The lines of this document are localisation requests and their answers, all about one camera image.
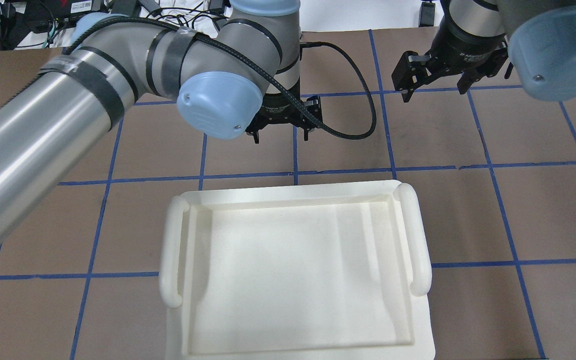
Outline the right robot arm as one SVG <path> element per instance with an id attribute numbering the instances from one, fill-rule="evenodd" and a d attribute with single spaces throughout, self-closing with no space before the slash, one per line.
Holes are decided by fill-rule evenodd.
<path id="1" fill-rule="evenodd" d="M 406 51 L 391 73 L 404 102 L 416 89 L 460 75 L 465 94 L 483 78 L 516 71 L 540 101 L 576 98 L 576 0 L 442 0 L 443 18 L 430 45 Z"/>

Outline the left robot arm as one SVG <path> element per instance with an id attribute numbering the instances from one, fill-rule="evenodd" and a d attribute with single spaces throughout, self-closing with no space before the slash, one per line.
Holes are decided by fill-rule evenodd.
<path id="1" fill-rule="evenodd" d="M 174 100 L 206 136 L 257 136 L 280 93 L 315 128 L 297 95 L 299 0 L 232 0 L 211 38 L 150 18 L 92 14 L 78 38 L 0 108 L 0 244 L 144 95 Z"/>

